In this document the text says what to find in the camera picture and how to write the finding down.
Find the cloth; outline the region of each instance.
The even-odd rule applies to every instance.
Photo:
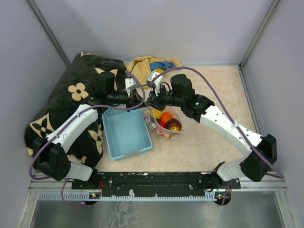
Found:
[[[141,84],[145,84],[151,72],[150,64],[154,62],[172,62],[176,67],[181,67],[182,64],[176,59],[157,58],[155,56],[142,56],[133,59],[130,63],[125,64],[128,71],[138,78]]]
[[[150,63],[150,70],[155,70],[155,69],[162,69],[166,70],[168,68],[175,68],[175,64],[169,61],[162,61],[162,62],[154,62]]]
[[[90,97],[103,100],[103,77],[112,77],[117,89],[125,89],[124,62],[81,52],[57,82],[45,106],[26,126],[24,133],[28,154],[33,154],[33,141],[45,138],[60,127]],[[94,168],[103,156],[101,118],[90,124],[74,141],[67,154],[73,154],[85,165]]]

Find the metal frame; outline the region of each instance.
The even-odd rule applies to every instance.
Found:
[[[45,30],[46,34],[48,35],[51,43],[54,45],[57,53],[61,57],[62,61],[65,63],[66,66],[70,64],[64,50],[60,46],[59,42],[57,41],[56,37],[54,36],[51,28],[47,24],[46,20],[44,19],[43,15],[41,14],[39,8],[37,7],[35,0],[26,0],[28,5],[32,9],[35,16],[38,18],[41,26]],[[250,92],[250,86],[248,84],[246,75],[244,73],[244,66],[248,62],[252,52],[254,51],[255,47],[258,44],[261,36],[263,35],[267,25],[269,24],[271,18],[273,17],[275,11],[279,6],[280,0],[273,0],[264,20],[258,29],[254,39],[251,42],[250,47],[248,48],[243,60],[239,64],[239,73],[242,79],[243,87],[245,90],[245,94],[247,97],[247,101],[249,104],[249,108],[251,111],[251,115],[254,121],[254,125],[256,127],[256,131],[259,134],[263,134],[262,124],[258,117],[258,112],[256,106],[254,104],[254,100],[252,94]],[[30,227],[31,221],[33,219],[34,211],[36,208],[37,201],[39,196],[42,192],[60,192],[63,181],[55,181],[53,179],[42,180],[42,181],[32,181],[31,185],[28,190],[28,195],[26,201],[24,203],[24,208],[22,212],[22,216],[19,219],[18,226],[19,228],[28,228]],[[291,200],[290,194],[287,190],[287,186],[284,180],[276,179],[270,176],[265,176],[261,182],[252,182],[248,178],[241,178],[240,179],[241,188],[235,189],[233,191],[274,191],[276,193],[276,198],[278,202],[278,206],[280,208],[280,212],[283,217],[283,221],[286,227],[288,228],[300,228],[301,223],[299,217],[295,211],[294,204]],[[68,183],[65,187],[65,191],[68,192],[88,192],[93,190],[73,190],[71,189],[72,184]],[[215,189],[214,191],[225,191],[224,189]]]

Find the beige tabletop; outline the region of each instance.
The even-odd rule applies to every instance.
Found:
[[[193,68],[210,81],[234,120],[255,131],[237,66],[194,66]],[[209,87],[192,71],[169,72],[164,76],[164,81],[169,82],[175,74],[185,74],[192,81],[197,94],[208,97],[219,106]],[[104,155],[96,168],[99,171],[211,171],[222,161],[228,162],[242,156],[216,131],[189,119],[179,108],[174,110],[180,116],[186,135],[174,140],[166,140],[149,129],[153,148],[148,152],[119,161],[110,158],[104,137]]]

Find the blue cloth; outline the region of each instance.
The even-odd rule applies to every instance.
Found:
[[[150,69],[151,71],[155,70],[155,69],[162,69],[162,70],[166,70],[168,68],[175,68],[175,64],[169,61],[162,61],[162,62],[154,62],[154,63],[150,63]]]

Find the gray floor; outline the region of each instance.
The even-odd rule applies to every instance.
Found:
[[[73,209],[39,201],[31,228],[281,228],[274,192],[233,192],[224,207],[214,202],[98,202]]]

